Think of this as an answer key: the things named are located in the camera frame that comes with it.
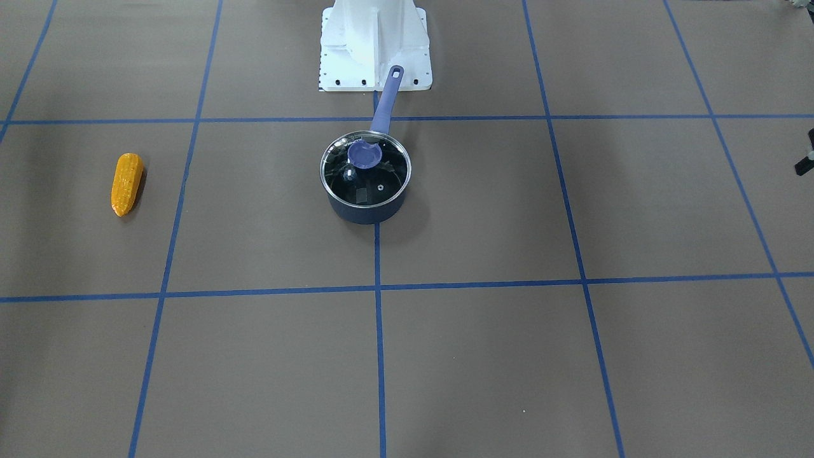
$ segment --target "blue grid line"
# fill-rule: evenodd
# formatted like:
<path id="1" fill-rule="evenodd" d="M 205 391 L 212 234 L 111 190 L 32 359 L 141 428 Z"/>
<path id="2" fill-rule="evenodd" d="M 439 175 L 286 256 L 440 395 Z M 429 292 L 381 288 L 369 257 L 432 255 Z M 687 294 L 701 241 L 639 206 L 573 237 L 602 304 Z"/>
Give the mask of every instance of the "blue grid line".
<path id="1" fill-rule="evenodd" d="M 613 427 L 614 437 L 616 440 L 616 450 L 619 453 L 619 458 L 624 458 L 624 445 L 622 443 L 622 434 L 619 430 L 619 422 L 616 417 L 616 407 L 613 401 L 613 393 L 611 391 L 611 381 L 607 374 L 605 365 L 605 355 L 602 351 L 602 340 L 599 337 L 599 328 L 597 327 L 596 315 L 593 312 L 593 302 L 591 301 L 591 293 L 589 291 L 588 283 L 586 282 L 585 267 L 582 261 L 582 253 L 580 252 L 580 242 L 576 235 L 576 226 L 574 225 L 574 215 L 571 212 L 571 202 L 568 199 L 568 189 L 566 187 L 565 174 L 562 172 L 562 162 L 560 161 L 559 149 L 557 147 L 557 136 L 554 133 L 554 123 L 551 120 L 551 111 L 549 109 L 548 95 L 545 93 L 545 82 L 543 80 L 543 73 L 540 70 L 540 59 L 537 55 L 537 45 L 534 40 L 534 30 L 532 29 L 532 20 L 528 14 L 528 4 L 526 0 L 523 2 L 523 14 L 526 18 L 526 28 L 528 31 L 528 41 L 532 48 L 532 56 L 534 57 L 534 67 L 537 72 L 537 81 L 540 84 L 540 96 L 543 99 L 543 108 L 547 116 L 546 124 L 549 128 L 549 137 L 551 138 L 551 148 L 554 152 L 554 161 L 557 165 L 557 176 L 559 177 L 560 188 L 562 189 L 562 201 L 565 205 L 566 215 L 568 216 L 568 227 L 571 229 L 571 241 L 574 245 L 574 254 L 576 256 L 576 264 L 580 270 L 580 282 L 582 283 L 582 292 L 585 297 L 585 306 L 588 309 L 588 317 L 591 322 L 591 332 L 593 334 L 593 344 L 597 351 L 597 361 L 599 363 L 599 370 L 602 374 L 602 384 L 605 388 L 605 398 L 607 401 L 608 413 L 610 415 L 610 423 Z"/>
<path id="2" fill-rule="evenodd" d="M 209 79 L 209 70 L 212 67 L 212 56 L 215 53 L 215 43 L 217 42 L 217 30 L 221 22 L 221 12 L 223 10 L 223 0 L 218 0 L 217 9 L 215 11 L 215 23 L 212 26 L 212 37 L 209 42 L 209 52 L 207 54 L 206 65 L 203 68 L 203 77 L 201 79 L 200 95 L 198 97 L 198 107 L 195 110 L 195 123 L 192 126 L 192 135 L 190 136 L 190 148 L 186 154 L 186 163 L 184 165 L 184 174 L 181 180 L 181 190 L 178 193 L 178 204 L 175 210 L 175 219 L 173 221 L 173 232 L 169 239 L 169 248 L 167 250 L 167 262 L 164 266 L 164 278 L 161 280 L 161 291 L 158 299 L 158 305 L 155 308 L 155 320 L 153 321 L 152 334 L 150 336 L 150 348 L 147 351 L 147 361 L 144 365 L 144 377 L 142 379 L 142 388 L 138 396 L 138 406 L 136 408 L 136 416 L 133 422 L 133 436 L 130 439 L 130 448 L 128 458 L 135 458 L 136 448 L 138 446 L 138 434 L 141 430 L 142 417 L 144 415 L 144 405 L 147 401 L 147 389 L 150 385 L 150 375 L 152 373 L 153 359 L 155 358 L 155 346 L 158 342 L 158 334 L 161 326 L 161 316 L 164 313 L 164 300 L 166 298 L 167 286 L 169 283 L 169 272 L 173 267 L 173 255 L 175 253 L 175 243 L 178 237 L 178 228 L 181 224 L 182 210 L 184 207 L 184 197 L 186 192 L 186 180 L 190 176 L 190 165 L 192 163 L 192 156 L 195 153 L 195 142 L 198 138 L 198 128 L 200 126 L 201 113 L 204 110 L 204 99 L 206 98 L 206 88 Z"/>
<path id="3" fill-rule="evenodd" d="M 814 278 L 814 272 L 781 272 L 783 278 Z M 754 274 L 720 274 L 720 275 L 673 275 L 652 277 L 609 277 L 588 278 L 587 284 L 635 284 L 635 283 L 665 283 L 665 282 L 695 282 L 695 281 L 727 281 L 727 280 L 759 280 L 773 279 L 772 272 Z M 483 281 L 461 283 L 417 283 L 417 284 L 381 284 L 382 291 L 407 291 L 416 289 L 468 289 L 468 288 L 540 288 L 547 286 L 568 286 L 582 284 L 581 279 L 569 280 L 517 280 L 517 281 Z M 355 293 L 375 291 L 374 284 L 360 284 L 357 286 L 321 286 L 303 288 L 248 288 L 248 289 L 218 289 L 201 291 L 168 291 L 166 298 L 179 297 L 232 297 L 232 296 L 275 296 L 286 294 L 321 294 L 321 293 Z M 103 293 L 103 294 L 68 294 L 54 296 L 9 296 L 0 297 L 0 304 L 15 304 L 26 302 L 76 302 L 76 301 L 115 301 L 122 299 L 156 299 L 162 293 Z"/>
<path id="4" fill-rule="evenodd" d="M 376 360 L 379 370 L 379 458 L 387 458 L 387 409 L 384 396 L 384 330 L 382 325 L 381 228 L 374 225 L 374 277 L 376 292 Z"/>
<path id="5" fill-rule="evenodd" d="M 721 147 L 724 149 L 724 154 L 726 155 L 726 160 L 729 163 L 729 168 L 732 169 L 732 174 L 735 178 L 735 182 L 737 183 L 737 188 L 741 192 L 741 197 L 743 198 L 743 202 L 746 204 L 746 209 L 749 210 L 749 216 L 752 219 L 752 223 L 754 224 L 755 230 L 757 231 L 758 237 L 760 238 L 760 243 L 763 245 L 769 266 L 772 268 L 772 273 L 774 274 L 774 278 L 777 281 L 777 287 L 780 288 L 783 300 L 786 302 L 786 308 L 789 310 L 789 314 L 791 315 L 791 319 L 794 322 L 794 326 L 797 328 L 797 334 L 800 337 L 800 341 L 803 343 L 803 348 L 805 349 L 806 355 L 808 356 L 808 362 L 811 364 L 812 368 L 814 368 L 814 354 L 812 353 L 812 348 L 808 344 L 808 339 L 806 338 L 806 334 L 803 331 L 803 326 L 800 324 L 800 320 L 797 317 L 797 312 L 794 310 L 794 305 L 792 305 L 791 300 L 789 299 L 789 294 L 786 292 L 786 286 L 783 284 L 783 279 L 780 276 L 780 272 L 777 270 L 777 265 L 774 262 L 772 252 L 769 250 L 768 243 L 766 242 L 766 237 L 764 236 L 763 230 L 760 228 L 760 223 L 758 222 L 758 218 L 755 215 L 755 210 L 752 208 L 752 203 L 749 200 L 749 196 L 746 194 L 746 188 L 743 186 L 741 176 L 737 172 L 737 167 L 735 167 L 735 161 L 733 160 L 732 154 L 729 151 L 729 146 L 727 146 L 726 144 L 724 134 L 721 132 L 720 126 L 718 125 L 718 120 L 715 117 L 715 112 L 712 110 L 712 105 L 710 104 L 709 98 L 707 98 L 707 92 L 704 90 L 704 86 L 701 83 L 701 77 L 698 75 L 698 71 L 695 68 L 695 64 L 693 64 L 693 60 L 689 56 L 689 50 L 687 49 L 687 45 L 684 42 L 684 37 L 681 35 L 681 30 L 678 27 L 676 17 L 672 14 L 672 9 L 670 8 L 669 1 L 663 0 L 663 3 L 664 8 L 667 10 L 667 15 L 670 16 L 672 27 L 676 30 L 676 36 L 678 37 L 678 41 L 681 44 L 681 49 L 684 51 L 684 57 L 687 59 L 687 64 L 689 64 L 689 68 L 693 72 L 693 77 L 695 77 L 695 82 L 698 85 L 698 91 L 701 92 L 701 97 L 704 100 L 704 104 L 707 106 L 707 111 L 710 113 L 712 125 L 715 127 L 716 133 L 718 134 L 718 140 L 720 141 Z"/>
<path id="6" fill-rule="evenodd" d="M 814 114 L 589 114 L 589 115 L 476 115 L 476 116 L 396 116 L 393 122 L 404 121 L 586 121 L 612 119 L 814 119 Z M 61 126 L 97 124 L 194 124 L 201 123 L 275 123 L 275 122 L 343 122 L 368 121 L 373 117 L 166 117 L 122 119 L 43 119 L 2 121 L 4 126 Z"/>
<path id="7" fill-rule="evenodd" d="M 17 86 L 17 92 L 14 94 L 14 99 L 11 101 L 11 106 L 9 107 L 8 114 L 6 115 L 6 122 L 3 123 L 2 129 L 0 129 L 0 143 L 2 143 L 4 138 L 6 138 L 6 132 L 8 131 L 11 118 L 14 117 L 14 112 L 17 111 L 17 104 L 20 103 L 20 97 L 23 96 L 25 83 L 28 82 L 28 76 L 31 75 L 31 70 L 34 68 L 34 63 L 37 62 L 37 56 L 40 54 L 42 43 L 46 40 L 46 35 L 48 34 L 48 29 L 50 28 L 50 22 L 54 19 L 56 3 L 57 0 L 51 1 L 51 7 L 48 10 L 48 15 L 46 16 L 46 22 L 42 25 L 42 31 L 40 32 L 40 37 L 37 39 L 37 45 L 34 47 L 34 52 L 31 54 L 31 59 L 28 60 L 28 66 L 25 68 L 25 72 L 23 72 L 22 79 L 20 79 L 20 85 Z"/>

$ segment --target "grid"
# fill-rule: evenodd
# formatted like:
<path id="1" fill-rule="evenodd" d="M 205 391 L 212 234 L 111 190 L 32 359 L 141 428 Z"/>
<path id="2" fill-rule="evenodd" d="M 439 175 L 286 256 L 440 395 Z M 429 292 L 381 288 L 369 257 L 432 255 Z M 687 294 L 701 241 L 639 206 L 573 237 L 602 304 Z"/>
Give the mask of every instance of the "grid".
<path id="1" fill-rule="evenodd" d="M 690 56 L 688 47 L 682 37 L 679 24 L 672 13 L 669 0 L 663 0 L 663 6 L 675 30 L 676 39 L 681 44 L 681 49 L 684 53 L 686 63 L 689 65 L 694 80 L 698 86 L 698 91 L 702 96 L 704 105 L 706 107 L 706 114 L 628 114 L 628 115 L 554 115 L 550 112 L 549 101 L 546 94 L 545 82 L 543 73 L 545 64 L 540 62 L 538 57 L 536 42 L 532 29 L 532 20 L 528 12 L 527 0 L 521 0 L 523 6 L 523 13 L 527 26 L 528 39 L 532 49 L 532 56 L 530 56 L 535 65 L 536 76 L 540 88 L 540 97 L 545 114 L 543 115 L 522 115 L 522 116 L 438 116 L 438 117 L 393 117 L 395 122 L 400 121 L 521 121 L 521 120 L 538 120 L 545 121 L 550 141 L 552 144 L 555 164 L 559 183 L 562 191 L 562 200 L 565 206 L 568 226 L 571 232 L 571 241 L 575 250 L 576 263 L 579 270 L 579 278 L 568 280 L 524 280 L 524 281 L 494 281 L 494 282 L 464 282 L 464 283 L 427 283 L 427 284 L 383 284 L 381 275 L 381 247 L 380 247 L 380 226 L 374 225 L 374 283 L 373 284 L 360 284 L 348 285 L 338 287 L 315 287 L 315 288 L 257 288 L 257 289 L 233 289 L 233 290 L 201 290 L 201 291 L 171 291 L 168 290 L 168 282 L 170 271 L 173 265 L 173 255 L 175 244 L 178 234 L 178 228 L 181 223 L 182 210 L 185 200 L 186 181 L 190 173 L 190 164 L 195 154 L 195 143 L 198 135 L 198 130 L 201 124 L 206 123 L 263 123 L 263 122 L 331 122 L 331 121 L 370 121 L 372 117 L 202 117 L 204 100 L 207 92 L 207 83 L 209 71 L 212 64 L 213 53 L 217 44 L 218 27 L 221 20 L 221 12 L 223 9 L 224 0 L 218 0 L 217 12 L 215 14 L 214 24 L 212 26 L 212 34 L 208 49 L 208 56 L 206 60 L 205 69 L 203 71 L 203 80 L 200 84 L 199 99 L 195 117 L 193 118 L 134 118 L 134 119 L 65 119 L 65 120 L 22 120 L 14 119 L 15 110 L 23 94 L 28 76 L 30 75 L 39 54 L 42 43 L 46 39 L 50 22 L 54 16 L 55 10 L 58 6 L 58 0 L 52 0 L 50 10 L 48 11 L 46 21 L 42 27 L 42 31 L 37 40 L 33 54 L 28 66 L 25 69 L 24 75 L 20 81 L 19 87 L 16 91 L 15 97 L 12 101 L 11 107 L 2 122 L 2 129 L 0 130 L 0 143 L 5 137 L 7 130 L 10 126 L 26 126 L 26 125 L 94 125 L 94 124 L 188 124 L 192 126 L 192 134 L 190 137 L 189 149 L 186 155 L 186 163 L 182 176 L 181 188 L 177 198 L 177 208 L 175 218 L 173 221 L 173 229 L 170 237 L 166 263 L 164 266 L 164 275 L 161 282 L 159 291 L 144 292 L 144 293 L 109 293 L 109 294 L 76 294 L 76 295 L 56 295 L 56 296 L 24 296 L 24 297 L 0 297 L 0 303 L 26 303 L 26 302 L 73 302 L 73 301 L 97 301 L 97 300 L 120 300 L 120 299 L 156 299 L 157 307 L 155 311 L 155 321 L 153 324 L 150 347 L 147 354 L 147 361 L 144 369 L 142 380 L 142 388 L 138 399 L 138 409 L 133 425 L 133 436 L 129 448 L 129 456 L 136 456 L 139 429 L 142 421 L 142 414 L 144 404 L 147 400 L 147 392 L 150 384 L 150 375 L 153 357 L 155 355 L 156 342 L 160 335 L 161 316 L 164 309 L 164 301 L 167 298 L 178 297 L 228 297 L 228 296 L 252 296 L 252 295 L 278 295 L 278 294 L 310 294 L 310 293 L 342 293 L 342 292 L 374 292 L 375 294 L 375 314 L 376 314 L 376 336 L 377 336 L 377 356 L 378 356 L 378 369 L 379 369 L 379 446 L 380 455 L 385 458 L 387 455 L 386 444 L 386 424 L 385 424 L 385 392 L 384 392 L 384 335 L 382 325 L 382 291 L 396 291 L 396 290 L 415 290 L 415 289 L 449 289 L 449 288 L 507 288 L 507 287 L 548 287 L 548 286 L 561 286 L 561 285 L 579 285 L 582 287 L 584 294 L 584 301 L 589 315 L 591 329 L 593 331 L 593 341 L 596 346 L 597 361 L 602 373 L 602 382 L 605 389 L 605 396 L 607 401 L 607 408 L 610 413 L 616 446 L 620 458 L 624 458 L 624 446 L 622 441 L 622 434 L 619 430 L 618 421 L 615 414 L 615 405 L 611 389 L 611 380 L 608 377 L 604 354 L 602 351 L 602 340 L 597 326 L 597 321 L 593 311 L 593 304 L 589 291 L 591 284 L 635 284 L 635 283 L 661 283 L 661 282 L 688 282 L 688 281 L 715 281 L 715 280 L 748 280 L 748 279 L 774 279 L 780 289 L 783 300 L 788 308 L 791 319 L 793 320 L 796 331 L 799 335 L 800 342 L 805 349 L 809 363 L 814 368 L 814 354 L 812 348 L 807 340 L 803 328 L 799 322 L 797 313 L 794 310 L 794 305 L 790 300 L 784 279 L 789 278 L 814 278 L 814 271 L 779 271 L 771 250 L 768 246 L 763 230 L 746 189 L 741 181 L 737 167 L 730 154 L 729 147 L 724 139 L 721 128 L 719 126 L 719 119 L 814 119 L 814 113 L 804 114 L 723 114 L 713 111 L 710 101 L 707 98 L 707 92 L 704 89 L 700 76 L 695 68 L 692 57 Z M 378 103 L 378 95 L 373 93 L 373 108 L 375 110 Z M 590 278 L 585 273 L 582 254 L 580 252 L 580 242 L 578 238 L 578 228 L 575 225 L 573 214 L 571 211 L 571 203 L 569 201 L 568 189 L 566 184 L 565 175 L 562 170 L 562 162 L 560 160 L 557 136 L 554 129 L 554 121 L 567 121 L 567 120 L 603 120 L 603 119 L 705 119 L 709 120 L 715 128 L 716 135 L 720 141 L 720 146 L 723 148 L 727 162 L 731 169 L 731 173 L 736 181 L 737 188 L 740 191 L 741 197 L 746 204 L 746 208 L 750 215 L 754 229 L 759 237 L 760 243 L 763 246 L 765 256 L 768 264 L 771 267 L 769 272 L 755 272 L 748 274 L 723 274 L 723 275 L 672 275 L 672 276 L 640 276 L 640 277 L 615 277 L 615 278 Z"/>

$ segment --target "purple lid knob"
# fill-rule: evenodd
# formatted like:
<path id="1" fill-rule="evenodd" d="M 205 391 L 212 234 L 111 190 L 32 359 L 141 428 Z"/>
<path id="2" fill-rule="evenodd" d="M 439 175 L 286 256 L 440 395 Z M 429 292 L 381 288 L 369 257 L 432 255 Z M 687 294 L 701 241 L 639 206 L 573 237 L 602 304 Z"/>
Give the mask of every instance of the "purple lid knob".
<path id="1" fill-rule="evenodd" d="M 360 169 L 372 169 L 382 160 L 382 148 L 358 139 L 348 146 L 348 160 Z"/>

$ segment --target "yellow corn cob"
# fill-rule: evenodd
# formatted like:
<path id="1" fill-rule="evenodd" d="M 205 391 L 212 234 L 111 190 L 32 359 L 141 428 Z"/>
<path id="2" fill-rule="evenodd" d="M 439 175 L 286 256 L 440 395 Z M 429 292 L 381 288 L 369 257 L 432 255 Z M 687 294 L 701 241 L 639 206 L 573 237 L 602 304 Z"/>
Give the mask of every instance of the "yellow corn cob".
<path id="1" fill-rule="evenodd" d="M 110 191 L 110 203 L 117 215 L 125 216 L 133 209 L 143 171 L 144 163 L 138 154 L 128 152 L 119 158 L 116 175 L 113 176 L 113 189 Z"/>

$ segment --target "black object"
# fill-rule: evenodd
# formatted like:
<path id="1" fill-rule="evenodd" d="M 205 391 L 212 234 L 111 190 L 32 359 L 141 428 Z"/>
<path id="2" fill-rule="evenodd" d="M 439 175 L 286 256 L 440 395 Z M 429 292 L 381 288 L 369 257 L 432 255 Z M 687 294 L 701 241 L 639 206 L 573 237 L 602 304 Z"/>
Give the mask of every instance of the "black object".
<path id="1" fill-rule="evenodd" d="M 814 150 L 814 129 L 808 131 L 808 140 L 812 144 L 812 150 Z M 808 156 L 805 156 L 802 161 L 794 165 L 794 170 L 801 177 L 811 169 L 814 169 L 814 161 L 808 159 Z"/>

